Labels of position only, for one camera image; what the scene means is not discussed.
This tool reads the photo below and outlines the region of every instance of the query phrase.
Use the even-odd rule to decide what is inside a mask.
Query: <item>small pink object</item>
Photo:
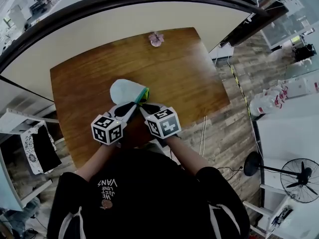
[[[162,42],[164,42],[164,35],[154,32],[149,36],[149,40],[151,41],[151,45],[154,47],[159,47]]]

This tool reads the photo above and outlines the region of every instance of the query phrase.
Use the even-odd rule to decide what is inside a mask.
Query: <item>black shirt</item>
[[[115,155],[90,182],[74,173],[60,177],[47,237],[58,238],[64,218],[81,206],[87,239],[215,238],[209,204],[226,205],[240,227],[239,235],[227,214],[217,210],[222,238],[248,237],[246,209],[218,170],[205,167],[192,176],[162,154],[132,149]]]

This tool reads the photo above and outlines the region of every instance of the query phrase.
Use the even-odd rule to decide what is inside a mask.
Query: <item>fan base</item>
[[[253,176],[260,166],[261,156],[259,153],[251,152],[245,160],[244,174],[246,176]]]

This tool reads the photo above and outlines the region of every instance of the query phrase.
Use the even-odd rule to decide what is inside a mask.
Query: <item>wooden table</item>
[[[229,104],[196,30],[161,33],[165,42],[157,48],[151,46],[149,33],[142,34],[89,50],[51,69],[58,119],[76,167],[99,147],[90,124],[114,105],[110,87],[117,79],[149,87],[149,102],[172,106],[182,127]],[[140,113],[125,130],[123,148],[152,139]]]

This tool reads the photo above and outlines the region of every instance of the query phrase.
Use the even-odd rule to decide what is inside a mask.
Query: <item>black fan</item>
[[[261,165],[260,154],[253,151],[245,160],[244,173],[252,176],[259,168],[279,172],[285,192],[297,202],[310,203],[319,197],[319,165],[310,159],[293,159],[276,169]]]

